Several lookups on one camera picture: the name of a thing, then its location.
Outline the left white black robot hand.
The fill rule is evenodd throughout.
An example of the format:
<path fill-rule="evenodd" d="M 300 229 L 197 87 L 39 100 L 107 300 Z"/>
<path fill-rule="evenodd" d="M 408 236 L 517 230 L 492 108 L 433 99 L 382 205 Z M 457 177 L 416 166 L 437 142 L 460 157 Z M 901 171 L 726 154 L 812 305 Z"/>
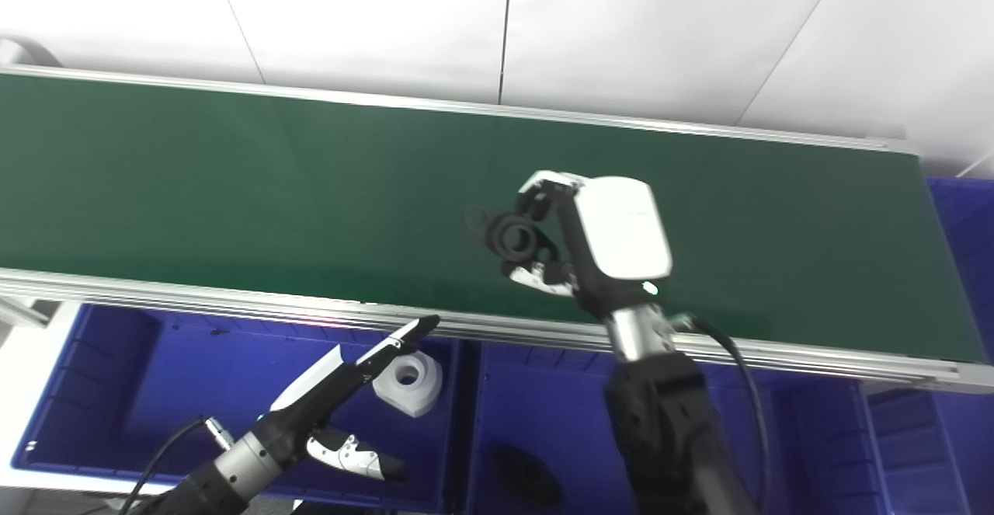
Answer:
<path fill-rule="evenodd" d="M 303 459 L 381 481 L 404 481 L 407 465 L 382 454 L 349 431 L 330 426 L 331 413 L 364 385 L 375 381 L 401 356 L 418 349 L 418 341 L 440 323 L 438 315 L 408 322 L 365 352 L 355 362 L 343 359 L 335 346 L 288 385 L 269 412 L 253 424 L 252 434 L 283 470 Z"/>

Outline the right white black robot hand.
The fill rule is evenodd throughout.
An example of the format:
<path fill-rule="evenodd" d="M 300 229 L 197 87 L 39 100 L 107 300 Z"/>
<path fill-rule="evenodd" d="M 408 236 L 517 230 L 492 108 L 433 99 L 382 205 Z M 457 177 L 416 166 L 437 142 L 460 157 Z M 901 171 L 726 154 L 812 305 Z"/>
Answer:
<path fill-rule="evenodd" d="M 505 260 L 512 282 L 572 297 L 597 320 L 653 304 L 670 277 L 673 257 L 654 193 L 628 176 L 586 178 L 540 169 L 518 190 L 514 220 L 531 224 L 556 211 L 568 260 L 540 260 L 537 252 Z"/>

